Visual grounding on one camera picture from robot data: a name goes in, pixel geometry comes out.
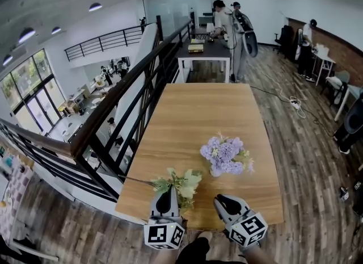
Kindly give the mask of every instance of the light fixture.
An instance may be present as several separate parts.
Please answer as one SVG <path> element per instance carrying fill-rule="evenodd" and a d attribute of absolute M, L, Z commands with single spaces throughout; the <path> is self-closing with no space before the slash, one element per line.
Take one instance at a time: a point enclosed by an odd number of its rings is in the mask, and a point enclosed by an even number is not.
<path fill-rule="evenodd" d="M 52 35 L 54 35 L 55 33 L 58 33 L 60 30 L 62 30 L 62 29 L 60 29 L 59 27 L 54 27 L 52 29 Z"/>
<path fill-rule="evenodd" d="M 91 4 L 89 11 L 92 12 L 100 8 L 102 8 L 102 5 L 100 3 L 93 3 Z"/>
<path fill-rule="evenodd" d="M 2 63 L 2 66 L 5 66 L 6 64 L 8 64 L 10 61 L 12 60 L 12 55 L 7 54 L 4 58 L 4 61 Z"/>
<path fill-rule="evenodd" d="M 35 34 L 35 30 L 33 28 L 25 28 L 22 33 L 20 33 L 19 43 L 22 43 L 28 40 L 31 36 Z"/>

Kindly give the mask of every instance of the office chair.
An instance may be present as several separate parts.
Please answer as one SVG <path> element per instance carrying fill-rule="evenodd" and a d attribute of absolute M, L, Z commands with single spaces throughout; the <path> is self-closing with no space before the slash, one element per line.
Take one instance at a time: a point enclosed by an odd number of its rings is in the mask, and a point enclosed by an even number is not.
<path fill-rule="evenodd" d="M 280 46 L 275 47 L 273 50 L 275 51 L 275 49 L 278 49 L 277 54 L 282 52 L 286 58 L 294 35 L 294 30 L 292 29 L 291 26 L 284 25 L 284 27 L 281 28 L 280 38 L 279 39 L 277 38 L 277 33 L 275 33 L 275 35 L 276 35 L 275 42 Z"/>
<path fill-rule="evenodd" d="M 327 77 L 325 79 L 325 84 L 320 94 L 323 94 L 325 88 L 329 88 L 334 91 L 334 97 L 333 100 L 330 101 L 329 106 L 334 103 L 335 99 L 339 94 L 341 95 L 339 104 L 341 104 L 341 101 L 343 100 L 343 93 L 345 93 L 345 91 L 347 90 L 350 78 L 351 75 L 349 74 L 349 72 L 343 70 L 341 72 L 335 73 L 333 77 Z"/>

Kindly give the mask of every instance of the wooden floor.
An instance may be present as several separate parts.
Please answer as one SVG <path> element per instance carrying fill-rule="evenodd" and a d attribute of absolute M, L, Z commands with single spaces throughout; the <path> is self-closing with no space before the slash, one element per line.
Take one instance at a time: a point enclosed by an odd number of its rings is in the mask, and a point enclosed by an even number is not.
<path fill-rule="evenodd" d="M 224 73 L 216 65 L 196 63 L 189 81 L 223 82 Z M 351 187 L 363 163 L 362 143 L 354 145 L 347 156 L 339 153 L 331 137 L 339 126 L 333 120 L 336 108 L 328 107 L 319 87 L 296 75 L 289 60 L 260 47 L 257 58 L 247 60 L 246 82 L 278 94 L 279 87 L 265 74 L 280 83 L 286 96 L 306 98 L 303 107 L 318 117 L 326 131 L 310 114 L 302 119 L 278 97 L 253 89 L 275 157 L 285 216 L 283 224 L 269 227 L 263 249 L 280 264 L 354 263 L 357 251 L 352 252 L 351 241 L 358 218 L 352 211 Z M 349 187 L 349 202 L 340 201 L 340 186 Z M 142 227 L 81 202 L 71 203 L 36 179 L 29 190 L 20 219 L 31 227 L 37 246 L 58 255 L 61 263 L 150 262 L 153 251 L 143 245 Z M 196 235 L 189 231 L 184 243 Z M 363 229 L 355 239 L 360 246 L 362 236 Z M 236 246 L 221 233 L 214 235 L 208 258 L 240 259 Z"/>

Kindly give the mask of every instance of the cable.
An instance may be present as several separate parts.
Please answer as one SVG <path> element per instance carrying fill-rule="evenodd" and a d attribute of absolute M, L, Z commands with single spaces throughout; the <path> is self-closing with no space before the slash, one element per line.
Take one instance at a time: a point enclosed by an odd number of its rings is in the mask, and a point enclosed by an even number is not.
<path fill-rule="evenodd" d="M 256 86 L 251 86 L 250 85 L 250 88 L 252 88 L 252 89 L 257 89 L 257 90 L 259 90 L 259 91 L 262 91 L 262 92 L 264 92 L 264 93 L 267 93 L 267 94 L 270 94 L 270 95 L 274 95 L 274 96 L 276 96 L 280 101 L 282 101 L 283 103 L 288 103 L 288 104 L 290 104 L 290 102 L 288 102 L 288 101 L 286 101 L 286 100 L 283 100 L 283 99 L 281 99 L 277 94 L 274 94 L 274 93 L 270 93 L 269 91 L 266 91 L 266 90 L 263 90 L 263 89 L 260 89 L 260 88 L 258 88 L 258 87 L 256 87 Z M 307 110 L 307 109 L 305 109 L 305 108 L 303 108 L 302 106 L 300 106 L 300 108 L 302 109 L 302 111 L 305 111 L 305 112 L 307 112 L 307 113 L 309 113 L 309 114 L 311 114 L 315 119 L 313 120 L 313 123 L 315 124 L 315 125 L 320 125 L 323 129 L 324 129 L 324 131 L 325 131 L 325 133 L 327 134 L 327 135 L 329 135 L 329 137 L 333 137 L 333 135 L 331 135 L 330 133 L 329 133 L 329 131 L 328 130 L 326 130 L 326 128 L 325 128 L 325 126 L 320 122 L 320 120 L 317 118 L 317 116 L 315 116 L 311 111 L 309 111 L 309 110 Z"/>
<path fill-rule="evenodd" d="M 286 99 L 286 102 L 289 102 L 289 103 L 296 103 L 298 105 L 298 108 L 295 108 L 296 109 L 296 114 L 300 117 L 300 118 L 303 118 L 305 119 L 306 118 L 306 114 L 304 113 L 304 110 L 301 106 L 301 101 L 302 100 L 307 100 L 306 98 L 297 98 L 297 96 L 293 97 L 291 96 L 290 98 L 287 98 L 286 96 L 283 95 L 283 89 L 281 87 L 281 85 L 276 82 L 272 77 L 268 76 L 267 74 L 263 73 L 266 77 L 268 77 L 270 80 L 272 80 L 275 84 L 277 84 L 280 88 L 280 96 L 284 99 Z"/>

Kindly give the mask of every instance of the white table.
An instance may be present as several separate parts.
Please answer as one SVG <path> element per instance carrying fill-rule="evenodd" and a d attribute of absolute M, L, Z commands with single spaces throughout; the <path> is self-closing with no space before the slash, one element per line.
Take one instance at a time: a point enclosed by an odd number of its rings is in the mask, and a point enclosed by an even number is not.
<path fill-rule="evenodd" d="M 215 39 L 213 43 L 205 42 L 203 44 L 203 53 L 189 53 L 188 46 L 189 41 L 185 41 L 183 47 L 176 54 L 179 64 L 179 72 L 183 83 L 187 82 L 189 71 L 193 71 L 193 61 L 194 60 L 204 60 L 204 61 L 221 61 L 221 72 L 225 72 L 225 83 L 229 83 L 229 71 L 230 71 L 230 61 L 231 52 L 229 49 L 224 47 L 220 41 Z M 184 67 L 184 63 L 189 63 L 189 67 Z"/>
<path fill-rule="evenodd" d="M 348 85 L 347 92 L 344 95 L 343 101 L 341 102 L 339 110 L 336 113 L 334 121 L 338 121 L 338 119 L 339 119 L 339 117 L 341 115 L 341 112 L 343 111 L 343 108 L 344 108 L 345 104 L 347 103 L 349 94 L 351 93 L 356 99 L 358 99 L 360 94 L 361 94 L 361 91 L 363 92 L 363 89 L 361 87 L 354 86 L 354 85 Z"/>
<path fill-rule="evenodd" d="M 68 140 L 76 133 L 76 131 L 78 131 L 81 126 L 83 126 L 82 124 L 73 124 L 72 126 L 70 126 L 70 128 L 66 131 L 66 133 L 68 133 L 68 135 L 64 135 L 63 136 L 63 140 L 64 142 L 68 142 Z"/>
<path fill-rule="evenodd" d="M 318 79 L 316 80 L 316 84 L 315 84 L 315 86 L 317 86 L 319 83 L 320 76 L 322 75 L 322 71 L 328 70 L 329 71 L 328 76 L 330 76 L 330 73 L 333 68 L 333 65 L 335 64 L 335 61 L 332 58 L 328 57 L 326 54 L 321 54 L 321 53 L 317 52 L 317 53 L 314 53 L 314 55 L 315 55 L 315 61 L 314 61 L 314 66 L 313 66 L 313 72 L 315 69 L 317 58 L 320 58 L 322 60 L 322 66 L 320 67 Z"/>
<path fill-rule="evenodd" d="M 59 258 L 56 256 L 44 254 L 40 251 L 31 249 L 14 241 L 14 234 L 16 230 L 15 223 L 17 221 L 16 218 L 18 216 L 18 212 L 20 210 L 20 206 L 30 179 L 33 176 L 33 170 L 26 164 L 22 164 L 25 167 L 25 170 L 24 173 L 21 173 L 19 160 L 16 159 L 16 161 L 17 163 L 15 163 L 15 159 L 13 161 L 14 165 L 16 164 L 16 166 L 13 165 L 14 171 L 12 172 L 11 179 L 8 184 L 8 187 L 11 190 L 10 198 L 12 199 L 12 208 L 5 210 L 0 215 L 1 236 L 3 237 L 5 243 L 18 253 L 20 252 L 19 250 L 21 250 L 41 258 L 58 261 Z"/>
<path fill-rule="evenodd" d="M 79 96 L 81 96 L 83 93 L 84 93 L 84 89 L 80 89 L 80 90 L 77 90 L 77 92 L 76 93 L 74 93 L 73 94 L 73 97 L 72 98 L 70 98 L 69 100 L 71 101 L 71 102 L 75 102 L 75 100 L 77 99 L 77 98 L 79 98 Z"/>

